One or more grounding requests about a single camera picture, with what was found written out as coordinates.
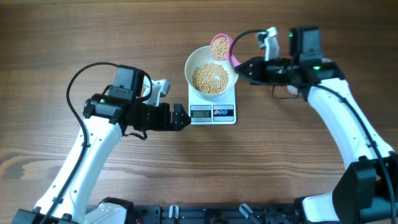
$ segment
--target pink scoop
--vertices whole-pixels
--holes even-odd
[[[217,35],[215,35],[215,36],[213,37],[213,40],[211,40],[210,48],[212,48],[214,41],[216,41],[216,39],[219,39],[220,37],[226,37],[226,39],[228,40],[228,43],[229,43],[229,47],[231,47],[231,45],[232,45],[232,43],[234,42],[234,40],[233,40],[230,36],[228,36],[228,35],[226,35],[226,34],[217,34]],[[228,52],[226,53],[225,58],[223,58],[223,59],[221,59],[221,60],[228,60],[228,59],[229,59],[229,49],[228,49]],[[241,64],[241,62],[239,62],[238,60],[236,60],[236,58],[234,57],[234,55],[231,55],[231,61],[232,61],[233,67],[236,67],[236,66],[238,66],[238,65]]]

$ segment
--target black cable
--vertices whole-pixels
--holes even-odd
[[[150,98],[150,96],[152,95],[152,80],[150,79],[150,76],[148,74],[145,73],[145,76],[148,78],[149,83],[150,83],[150,89],[149,89],[149,93],[146,96],[143,96],[141,98],[138,98],[137,100],[139,100],[140,102],[144,102],[146,100],[148,100]]]
[[[127,136],[135,136],[135,137],[137,137],[137,138],[139,138],[141,140],[147,139],[148,138],[147,132],[146,131],[142,131],[142,133],[143,133],[144,136],[141,136],[141,135],[139,135],[137,133],[123,134],[123,136],[125,136],[125,137],[127,137]]]
[[[348,102],[348,100],[347,100],[346,98],[342,97],[339,93],[335,92],[334,90],[329,89],[329,88],[327,88],[327,87],[325,87],[325,86],[322,86],[322,85],[311,85],[311,84],[309,84],[309,83],[300,83],[300,84],[298,84],[298,83],[266,83],[266,82],[260,82],[260,81],[253,80],[252,78],[249,78],[249,77],[247,77],[247,76],[241,74],[241,73],[240,73],[239,71],[237,71],[237,69],[233,66],[232,60],[231,60],[231,56],[232,56],[232,52],[233,52],[234,46],[236,45],[236,43],[238,42],[238,40],[239,40],[240,38],[244,37],[245,35],[252,34],[252,33],[255,33],[255,32],[267,32],[267,31],[266,31],[266,30],[263,30],[263,29],[248,30],[248,31],[246,31],[246,32],[243,32],[242,34],[239,34],[239,35],[237,36],[237,38],[235,38],[234,41],[233,41],[233,43],[231,44],[231,47],[229,48],[229,63],[230,63],[231,66],[234,68],[235,72],[236,72],[237,74],[239,74],[240,77],[243,77],[243,78],[249,80],[251,83],[258,84],[258,85],[273,86],[273,90],[274,90],[275,86],[285,86],[285,85],[294,85],[294,86],[299,86],[299,87],[305,86],[305,87],[308,87],[308,88],[310,88],[310,87],[312,87],[312,86],[315,86],[315,87],[317,87],[317,88],[321,88],[321,89],[323,89],[323,90],[326,90],[326,91],[328,91],[328,92],[334,94],[334,95],[337,96],[343,103],[345,103],[345,104],[347,105],[347,107],[352,111],[352,113],[354,114],[355,118],[358,120],[358,123],[361,125],[363,131],[365,132],[366,137],[368,138],[368,140],[369,140],[369,142],[370,142],[371,147],[372,147],[373,150],[374,150],[374,153],[375,153],[376,156],[377,156],[377,161],[380,163],[380,166],[381,166],[381,169],[382,169],[382,173],[383,173],[384,179],[386,180],[386,184],[387,184],[387,188],[388,188],[389,196],[390,196],[390,201],[391,201],[391,223],[392,223],[392,224],[396,224],[396,206],[395,206],[396,203],[395,203],[395,196],[394,196],[394,190],[393,190],[393,188],[392,188],[392,183],[391,183],[390,176],[389,176],[389,174],[388,174],[387,167],[386,167],[386,165],[385,165],[384,162],[383,162],[382,156],[381,156],[381,154],[380,154],[380,152],[379,152],[379,149],[377,148],[376,142],[373,141],[373,138],[372,138],[372,136],[370,135],[368,129],[367,129],[366,126],[365,126],[365,124],[363,123],[361,117],[360,117],[359,114],[356,112],[356,110],[351,106],[351,104]],[[293,57],[292,57],[292,59],[291,59],[291,61],[290,61],[290,68],[291,68],[291,69],[294,69],[294,68],[293,68],[293,63],[294,63],[294,60],[295,60],[296,56],[297,56],[297,54],[293,55]]]
[[[79,165],[81,163],[81,161],[83,160],[83,157],[85,155],[86,149],[87,149],[87,142],[89,141],[88,139],[88,133],[87,133],[87,129],[86,126],[84,124],[84,122],[81,120],[81,118],[79,117],[78,113],[76,112],[76,110],[73,108],[72,103],[70,102],[70,98],[69,98],[69,93],[70,93],[70,88],[72,87],[73,82],[75,81],[75,79],[77,78],[77,76],[79,76],[79,74],[81,72],[83,72],[84,70],[86,70],[87,68],[96,66],[96,65],[112,65],[117,67],[118,65],[116,65],[115,63],[110,63],[110,62],[97,62],[97,63],[92,63],[90,65],[85,66],[84,68],[80,69],[75,76],[73,76],[73,78],[70,80],[70,83],[68,85],[67,88],[67,102],[68,102],[68,106],[70,108],[70,110],[72,111],[73,115],[75,115],[77,121],[79,122],[79,125],[81,127],[81,130],[83,131],[83,147],[81,148],[81,152],[79,155],[79,158],[76,161],[75,166],[73,167],[72,171],[70,172],[70,175],[68,177],[68,179],[65,181],[63,187],[61,188],[57,198],[55,199],[55,201],[53,202],[53,204],[51,205],[50,209],[48,210],[48,212],[45,214],[45,216],[43,217],[42,221],[40,222],[40,224],[44,224],[48,219],[49,216],[51,216],[51,214],[53,213],[54,209],[57,207],[57,205],[60,203],[66,189],[68,188],[70,182],[72,181],[73,176],[75,175],[77,169],[79,168]]]
[[[332,94],[334,94],[335,96],[337,96],[337,98],[339,98],[341,100],[341,102],[345,103],[347,105],[347,107],[351,110],[351,112],[353,112],[355,118],[358,120],[358,123],[361,125],[363,131],[365,132],[366,137],[368,138],[371,147],[373,148],[374,153],[377,156],[377,161],[380,163],[381,169],[382,169],[382,173],[384,176],[384,180],[386,181],[387,184],[387,188],[388,188],[388,192],[389,192],[389,196],[390,196],[390,201],[391,201],[391,223],[392,224],[396,224],[397,220],[396,220],[396,201],[395,201],[395,196],[394,196],[394,190],[392,188],[392,183],[391,183],[391,179],[390,179],[390,175],[388,174],[388,170],[387,167],[383,161],[383,158],[379,152],[379,150],[377,149],[377,145],[376,142],[373,141],[371,134],[369,133],[368,129],[366,128],[366,125],[363,123],[361,117],[359,116],[359,114],[356,112],[356,110],[353,108],[353,106],[348,102],[348,100],[344,97],[342,97],[339,93],[337,93],[336,91],[327,88],[325,86],[322,85],[314,85],[317,88],[321,88],[323,90],[326,90]]]
[[[107,85],[107,86],[105,87],[104,91],[102,92],[102,95],[105,95],[105,93],[107,92],[107,90],[108,90],[109,88],[111,88],[111,87],[113,87],[113,85]]]

